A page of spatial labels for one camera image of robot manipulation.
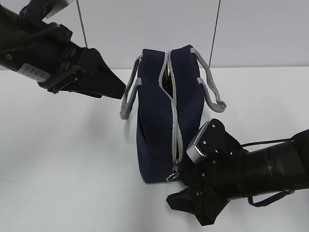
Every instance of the table surface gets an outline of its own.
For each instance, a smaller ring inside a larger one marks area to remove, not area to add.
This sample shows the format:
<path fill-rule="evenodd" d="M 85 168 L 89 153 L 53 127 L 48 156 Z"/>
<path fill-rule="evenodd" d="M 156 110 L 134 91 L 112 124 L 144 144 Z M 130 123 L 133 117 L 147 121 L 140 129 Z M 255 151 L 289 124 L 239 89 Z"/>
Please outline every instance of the table surface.
<path fill-rule="evenodd" d="M 291 137 L 309 128 L 309 68 L 213 69 L 228 108 L 205 107 L 242 143 Z M 127 82 L 130 70 L 115 73 Z M 52 95 L 35 82 L 0 72 L 0 231 L 187 232 L 306 231 L 309 191 L 255 209 L 232 201 L 216 224 L 170 210 L 180 183 L 147 185 L 135 133 L 121 101 L 75 93 Z"/>

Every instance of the navy blue bag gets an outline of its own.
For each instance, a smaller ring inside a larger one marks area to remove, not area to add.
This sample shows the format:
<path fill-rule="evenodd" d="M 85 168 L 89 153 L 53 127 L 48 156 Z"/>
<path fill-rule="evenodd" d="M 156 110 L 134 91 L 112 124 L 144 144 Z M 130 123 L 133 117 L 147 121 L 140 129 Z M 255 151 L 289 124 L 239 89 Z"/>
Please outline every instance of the navy blue bag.
<path fill-rule="evenodd" d="M 206 69 L 217 104 L 210 100 L 197 60 Z M 127 102 L 137 70 L 138 78 Z M 168 53 L 144 49 L 126 87 L 122 119 L 128 120 L 137 92 L 137 151 L 142 178 L 146 183 L 177 180 L 181 171 L 193 164 L 186 149 L 199 129 L 204 98 L 216 112 L 226 108 L 209 67 L 190 45 Z"/>

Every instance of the white wall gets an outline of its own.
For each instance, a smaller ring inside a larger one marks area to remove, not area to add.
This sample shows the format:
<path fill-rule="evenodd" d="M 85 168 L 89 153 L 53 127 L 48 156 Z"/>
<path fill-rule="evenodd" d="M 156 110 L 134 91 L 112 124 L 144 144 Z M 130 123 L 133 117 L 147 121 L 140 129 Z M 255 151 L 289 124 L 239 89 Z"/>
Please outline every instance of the white wall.
<path fill-rule="evenodd" d="M 19 12 L 29 0 L 0 0 Z M 192 44 L 208 61 L 219 0 L 79 0 L 89 47 L 113 68 L 132 68 L 143 48 Z M 213 67 L 308 66 L 308 0 L 221 0 Z M 47 22 L 83 46 L 76 1 Z"/>
<path fill-rule="evenodd" d="M 125 82 L 130 70 L 115 71 Z M 243 143 L 290 137 L 309 128 L 309 68 L 214 69 L 228 104 L 223 121 Z M 180 183 L 146 185 L 138 169 L 137 106 L 128 123 L 121 102 L 52 95 L 0 72 L 0 231 L 259 232 L 308 230 L 309 191 L 269 207 L 231 202 L 214 226 L 171 211 Z"/>

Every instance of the bag strap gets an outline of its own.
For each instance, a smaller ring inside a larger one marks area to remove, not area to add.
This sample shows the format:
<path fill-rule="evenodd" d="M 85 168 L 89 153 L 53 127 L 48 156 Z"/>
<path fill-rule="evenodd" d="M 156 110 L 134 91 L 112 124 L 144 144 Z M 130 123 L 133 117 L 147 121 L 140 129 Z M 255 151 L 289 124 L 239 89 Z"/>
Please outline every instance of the bag strap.
<path fill-rule="evenodd" d="M 139 65 L 140 65 L 140 60 L 142 58 L 143 55 L 140 55 L 134 62 L 134 66 L 133 66 L 133 70 L 131 73 L 131 77 L 129 79 L 129 82 L 127 84 L 127 87 L 125 89 L 125 93 L 123 96 L 123 100 L 122 100 L 122 105 L 121 105 L 121 111 L 120 111 L 120 117 L 122 120 L 128 120 L 133 108 L 133 103 L 136 99 L 136 94 L 137 94 L 137 88 L 138 86 L 142 85 L 141 79 L 137 78 L 135 85 L 132 89 L 132 93 L 129 99 L 129 102 L 127 101 L 128 95 L 129 95 L 129 91 L 133 85 L 134 82 L 134 78 L 136 76 L 137 70 L 139 69 Z"/>
<path fill-rule="evenodd" d="M 203 57 L 201 56 L 201 54 L 195 49 L 195 48 L 191 48 L 191 53 L 195 54 L 197 57 L 197 60 L 199 61 L 199 63 L 203 66 L 203 68 L 206 71 L 206 77 L 207 77 L 207 85 L 208 87 L 211 89 L 211 91 L 214 93 L 215 97 L 216 97 L 216 104 L 213 103 L 211 101 L 211 97 L 209 95 L 207 86 L 205 84 L 205 82 L 203 81 L 202 78 L 198 78 L 197 81 L 200 85 L 202 85 L 204 87 L 204 97 L 205 97 L 205 101 L 207 103 L 207 105 L 209 106 L 209 108 L 211 110 L 213 110 L 216 113 L 222 113 L 225 111 L 226 109 L 226 104 L 224 101 L 221 100 L 219 91 L 216 87 L 216 84 L 213 81 L 213 77 L 212 77 L 212 73 L 211 70 L 208 66 L 208 64 L 206 63 L 206 61 L 203 59 Z"/>

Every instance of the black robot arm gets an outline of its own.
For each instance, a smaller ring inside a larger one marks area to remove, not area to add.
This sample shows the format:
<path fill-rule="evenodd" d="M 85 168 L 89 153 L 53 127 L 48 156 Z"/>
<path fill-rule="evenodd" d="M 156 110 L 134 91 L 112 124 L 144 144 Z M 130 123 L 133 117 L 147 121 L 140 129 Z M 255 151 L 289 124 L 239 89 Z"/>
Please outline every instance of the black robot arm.
<path fill-rule="evenodd" d="M 96 49 L 71 42 L 72 31 L 42 20 L 72 0 L 32 0 L 17 15 L 0 5 L 0 65 L 34 79 L 54 94 L 122 98 L 125 84 Z"/>
<path fill-rule="evenodd" d="M 261 207 L 309 188 L 309 130 L 287 142 L 248 152 L 214 119 L 205 124 L 187 152 L 195 162 L 183 172 L 189 187 L 168 196 L 167 202 L 174 210 L 194 214 L 201 225 L 214 224 L 230 200 L 248 198 L 252 206 Z M 253 196 L 276 192 L 253 202 Z"/>

